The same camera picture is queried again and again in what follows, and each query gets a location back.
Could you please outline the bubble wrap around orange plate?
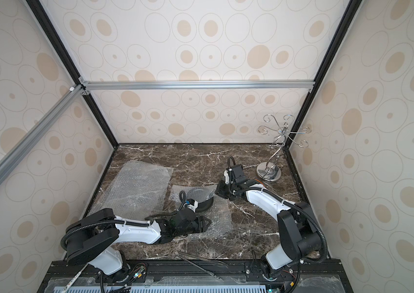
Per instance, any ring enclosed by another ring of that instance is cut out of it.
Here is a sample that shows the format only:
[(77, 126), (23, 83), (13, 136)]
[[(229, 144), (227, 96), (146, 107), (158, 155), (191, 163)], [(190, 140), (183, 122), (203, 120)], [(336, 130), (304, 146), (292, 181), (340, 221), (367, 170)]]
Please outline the bubble wrap around orange plate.
[(111, 208), (116, 216), (143, 220), (161, 212), (173, 173), (163, 167), (140, 161), (129, 161), (119, 171), (103, 195), (95, 201), (90, 214)]

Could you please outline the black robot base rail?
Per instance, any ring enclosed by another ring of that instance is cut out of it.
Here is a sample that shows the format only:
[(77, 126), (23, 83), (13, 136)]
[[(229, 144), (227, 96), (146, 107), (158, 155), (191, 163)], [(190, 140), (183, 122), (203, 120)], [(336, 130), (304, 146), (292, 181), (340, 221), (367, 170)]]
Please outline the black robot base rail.
[[(285, 266), (270, 280), (258, 260), (136, 260), (129, 261), (121, 282), (87, 266), (68, 293), (351, 293), (339, 260)], [(38, 292), (61, 293), (83, 268), (53, 262)]]

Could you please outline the dark grey dinner plate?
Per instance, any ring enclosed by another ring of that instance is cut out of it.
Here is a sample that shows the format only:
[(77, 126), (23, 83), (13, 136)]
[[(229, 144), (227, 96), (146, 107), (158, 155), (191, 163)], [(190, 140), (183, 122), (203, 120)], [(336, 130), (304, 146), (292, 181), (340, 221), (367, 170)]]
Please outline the dark grey dinner plate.
[(214, 203), (214, 186), (203, 188), (192, 188), (186, 192), (187, 200), (193, 199), (198, 202), (196, 212), (209, 210)]

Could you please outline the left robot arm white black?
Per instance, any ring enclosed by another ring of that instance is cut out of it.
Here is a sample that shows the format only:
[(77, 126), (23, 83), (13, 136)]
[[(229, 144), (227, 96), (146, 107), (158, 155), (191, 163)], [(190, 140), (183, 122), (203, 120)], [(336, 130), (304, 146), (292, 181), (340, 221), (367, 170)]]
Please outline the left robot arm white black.
[(212, 221), (189, 205), (169, 219), (129, 220), (104, 208), (70, 225), (60, 241), (70, 266), (89, 264), (106, 275), (129, 269), (124, 254), (112, 248), (119, 242), (166, 244), (181, 236), (204, 233)]

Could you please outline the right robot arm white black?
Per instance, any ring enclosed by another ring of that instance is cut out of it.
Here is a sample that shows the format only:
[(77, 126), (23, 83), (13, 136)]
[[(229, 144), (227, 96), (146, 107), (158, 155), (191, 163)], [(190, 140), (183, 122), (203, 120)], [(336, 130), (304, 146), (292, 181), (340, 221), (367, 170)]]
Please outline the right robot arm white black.
[(314, 251), (319, 252), (315, 262), (326, 260), (327, 240), (309, 204), (282, 199), (259, 181), (248, 179), (240, 164), (227, 168), (223, 176), (216, 195), (231, 201), (248, 201), (267, 212), (278, 224), (280, 244), (263, 256), (264, 271), (273, 272), (298, 263)]

